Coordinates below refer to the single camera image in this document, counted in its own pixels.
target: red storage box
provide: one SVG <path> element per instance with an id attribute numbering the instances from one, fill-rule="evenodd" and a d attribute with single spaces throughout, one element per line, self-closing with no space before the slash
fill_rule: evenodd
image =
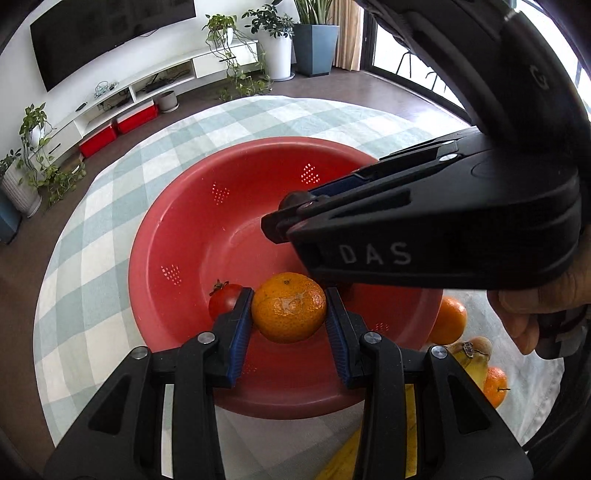
<path id="1" fill-rule="evenodd" d="M 84 140 L 79 144 L 80 151 L 86 158 L 88 158 L 116 139 L 117 132 L 115 131 L 113 123 L 111 123 L 92 135 L 88 140 Z"/>
<path id="2" fill-rule="evenodd" d="M 154 105 L 154 101 L 150 100 L 143 105 L 140 105 L 133 110 L 117 117 L 117 130 L 119 133 L 126 134 L 131 132 L 134 128 L 138 128 L 150 120 L 158 116 L 158 107 Z"/>

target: orange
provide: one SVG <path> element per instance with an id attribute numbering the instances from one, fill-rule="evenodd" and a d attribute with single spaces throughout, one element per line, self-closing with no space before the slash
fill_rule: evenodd
<path id="1" fill-rule="evenodd" d="M 429 341 L 438 345 L 456 342 L 464 333 L 468 313 L 464 305 L 452 297 L 443 297 Z"/>
<path id="2" fill-rule="evenodd" d="M 252 321 L 276 343 L 311 337 L 324 322 L 326 297 L 315 281 L 299 273 L 280 273 L 267 280 L 252 298 Z"/>
<path id="3" fill-rule="evenodd" d="M 492 406 L 498 408 L 507 392 L 507 375 L 498 367 L 489 367 L 486 380 L 484 382 L 484 395 L 491 402 Z"/>

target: red tomato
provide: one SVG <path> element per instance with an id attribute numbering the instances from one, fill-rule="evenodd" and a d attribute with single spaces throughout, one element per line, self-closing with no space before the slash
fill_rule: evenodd
<path id="1" fill-rule="evenodd" d="M 213 292 L 209 294 L 209 316 L 215 322 L 222 313 L 230 312 L 242 291 L 242 286 L 235 283 L 219 280 L 213 286 Z"/>

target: potted plant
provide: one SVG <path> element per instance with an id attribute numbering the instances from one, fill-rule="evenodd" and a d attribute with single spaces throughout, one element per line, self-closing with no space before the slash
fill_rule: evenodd
<path id="1" fill-rule="evenodd" d="M 265 70 L 264 53 L 262 55 L 255 55 L 255 52 L 248 44 L 249 39 L 236 28 L 236 17 L 228 17 L 225 15 L 206 15 L 209 19 L 203 29 L 207 28 L 207 46 L 209 50 L 220 61 L 226 63 L 226 78 L 230 80 L 231 86 L 224 87 L 219 92 L 221 100 L 232 100 L 236 94 L 238 96 L 252 96 L 260 95 L 271 90 L 271 79 L 268 75 L 263 77 L 255 76 L 250 72 L 245 71 L 242 65 L 230 48 L 232 38 L 237 39 L 243 45 L 248 46 L 252 56 L 258 59 L 254 70 Z"/>
<path id="2" fill-rule="evenodd" d="M 223 45 L 231 45 L 236 30 L 237 16 L 228 15 L 205 15 L 207 23 L 202 30 L 208 30 L 207 40 L 211 41 L 217 48 Z"/>
<path id="3" fill-rule="evenodd" d="M 278 5 L 282 0 L 274 0 Z M 328 75 L 335 57 L 339 26 L 329 25 L 333 0 L 295 0 L 300 23 L 294 25 L 297 70 L 308 77 Z"/>
<path id="4" fill-rule="evenodd" d="M 251 18 L 246 28 L 258 36 L 265 53 L 266 73 L 271 80 L 283 81 L 293 78 L 291 73 L 291 39 L 294 35 L 293 19 L 284 14 L 279 16 L 274 5 L 265 4 L 258 10 L 247 10 L 242 18 Z"/>
<path id="5" fill-rule="evenodd" d="M 45 136 L 47 127 L 50 132 L 52 128 L 47 122 L 44 108 L 45 104 L 37 108 L 31 105 L 25 109 L 25 118 L 20 129 L 22 148 L 11 150 L 0 161 L 0 188 L 17 210 L 29 217 L 41 205 L 39 187 L 47 189 L 48 203 L 52 207 L 67 192 L 74 190 L 76 182 L 86 175 L 82 162 L 72 171 L 63 171 L 53 164 L 53 157 L 45 154 L 44 147 L 50 141 L 50 137 Z M 41 132 L 39 138 L 34 133 L 37 128 Z"/>

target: curtain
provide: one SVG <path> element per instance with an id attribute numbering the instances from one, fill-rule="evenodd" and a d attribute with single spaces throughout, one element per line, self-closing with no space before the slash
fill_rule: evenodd
<path id="1" fill-rule="evenodd" d="M 359 70 L 363 43 L 363 8 L 353 0 L 334 0 L 330 7 L 333 25 L 339 25 L 339 39 L 333 65 Z"/>

